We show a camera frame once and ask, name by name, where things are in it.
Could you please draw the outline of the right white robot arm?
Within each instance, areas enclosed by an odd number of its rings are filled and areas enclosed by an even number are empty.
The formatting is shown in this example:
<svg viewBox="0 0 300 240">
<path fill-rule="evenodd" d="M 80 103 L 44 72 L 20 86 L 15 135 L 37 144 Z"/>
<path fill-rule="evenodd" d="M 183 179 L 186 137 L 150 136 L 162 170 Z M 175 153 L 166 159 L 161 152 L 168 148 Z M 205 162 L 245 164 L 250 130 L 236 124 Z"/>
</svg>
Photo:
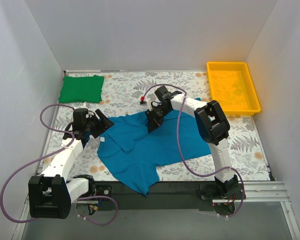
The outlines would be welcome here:
<svg viewBox="0 0 300 240">
<path fill-rule="evenodd" d="M 165 84 L 156 84 L 150 89 L 155 87 L 157 89 L 154 94 L 158 102 L 146 102 L 147 93 L 140 98 L 140 104 L 147 105 L 145 114 L 148 132 L 160 127 L 164 122 L 164 117 L 173 110 L 179 111 L 177 125 L 180 124 L 182 113 L 193 117 L 199 135 L 208 144 L 212 155 L 217 195 L 222 199 L 229 198 L 235 192 L 239 181 L 232 169 L 228 148 L 230 124 L 220 104 L 216 100 L 205 102 L 188 97 L 186 91 L 179 87 L 174 92 L 170 92 Z"/>
</svg>

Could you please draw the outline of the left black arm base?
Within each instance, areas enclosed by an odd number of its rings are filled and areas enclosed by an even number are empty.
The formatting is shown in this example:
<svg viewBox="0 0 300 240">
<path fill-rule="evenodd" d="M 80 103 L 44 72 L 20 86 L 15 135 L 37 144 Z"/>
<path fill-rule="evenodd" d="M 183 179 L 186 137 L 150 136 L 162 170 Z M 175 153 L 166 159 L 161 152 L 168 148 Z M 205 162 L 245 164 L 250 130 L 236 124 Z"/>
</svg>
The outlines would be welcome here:
<svg viewBox="0 0 300 240">
<path fill-rule="evenodd" d="M 112 186 L 107 183 L 95 181 L 92 175 L 82 174 L 76 175 L 67 184 L 67 189 L 74 202 L 80 198 L 93 197 L 93 196 L 107 196 L 112 195 Z"/>
</svg>

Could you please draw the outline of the blue t shirt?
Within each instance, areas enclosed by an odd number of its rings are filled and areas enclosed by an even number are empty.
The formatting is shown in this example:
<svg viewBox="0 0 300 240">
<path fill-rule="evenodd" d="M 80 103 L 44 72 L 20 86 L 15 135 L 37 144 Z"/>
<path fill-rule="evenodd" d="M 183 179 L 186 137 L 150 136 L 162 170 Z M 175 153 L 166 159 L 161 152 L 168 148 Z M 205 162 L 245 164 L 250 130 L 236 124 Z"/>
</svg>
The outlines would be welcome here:
<svg viewBox="0 0 300 240">
<path fill-rule="evenodd" d="M 209 155 L 210 148 L 198 132 L 196 120 L 173 110 L 163 124 L 148 132 L 145 112 L 112 117 L 114 126 L 100 137 L 97 155 L 109 172 L 130 189 L 147 195 L 159 181 L 157 167 Z"/>
</svg>

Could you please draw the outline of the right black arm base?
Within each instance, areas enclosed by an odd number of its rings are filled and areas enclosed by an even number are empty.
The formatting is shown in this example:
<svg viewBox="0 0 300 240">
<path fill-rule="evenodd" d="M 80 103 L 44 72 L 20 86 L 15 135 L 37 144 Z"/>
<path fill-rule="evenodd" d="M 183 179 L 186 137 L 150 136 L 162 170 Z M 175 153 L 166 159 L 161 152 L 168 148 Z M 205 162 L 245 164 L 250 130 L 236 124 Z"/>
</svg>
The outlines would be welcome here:
<svg viewBox="0 0 300 240">
<path fill-rule="evenodd" d="M 221 182 L 218 179 L 202 182 L 199 184 L 196 194 L 202 200 L 225 200 L 230 197 L 240 200 L 242 196 L 244 199 L 246 198 L 242 184 L 239 183 L 237 176 L 226 182 Z"/>
</svg>

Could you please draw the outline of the yellow plastic bin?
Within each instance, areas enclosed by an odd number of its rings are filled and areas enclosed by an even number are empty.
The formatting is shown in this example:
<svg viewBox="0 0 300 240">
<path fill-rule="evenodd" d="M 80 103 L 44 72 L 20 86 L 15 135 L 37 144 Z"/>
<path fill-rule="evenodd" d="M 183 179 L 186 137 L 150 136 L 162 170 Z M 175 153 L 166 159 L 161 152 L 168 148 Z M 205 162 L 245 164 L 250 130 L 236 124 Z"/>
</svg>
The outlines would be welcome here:
<svg viewBox="0 0 300 240">
<path fill-rule="evenodd" d="M 206 68 L 211 99 L 226 115 L 252 116 L 261 111 L 247 63 L 209 61 Z"/>
</svg>

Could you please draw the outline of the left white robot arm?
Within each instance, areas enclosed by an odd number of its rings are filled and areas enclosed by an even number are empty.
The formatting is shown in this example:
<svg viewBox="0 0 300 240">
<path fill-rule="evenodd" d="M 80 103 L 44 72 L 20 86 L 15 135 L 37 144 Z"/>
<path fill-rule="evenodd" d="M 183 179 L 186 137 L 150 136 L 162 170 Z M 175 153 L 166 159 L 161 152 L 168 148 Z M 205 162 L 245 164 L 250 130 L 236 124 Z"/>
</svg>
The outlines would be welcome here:
<svg viewBox="0 0 300 240">
<path fill-rule="evenodd" d="M 70 182 L 67 178 L 90 138 L 98 138 L 113 126 L 100 109 L 77 108 L 73 111 L 72 122 L 63 130 L 62 150 L 39 176 L 31 177 L 28 182 L 31 217 L 65 219 L 78 198 L 91 200 L 96 196 L 91 175 L 77 175 Z"/>
</svg>

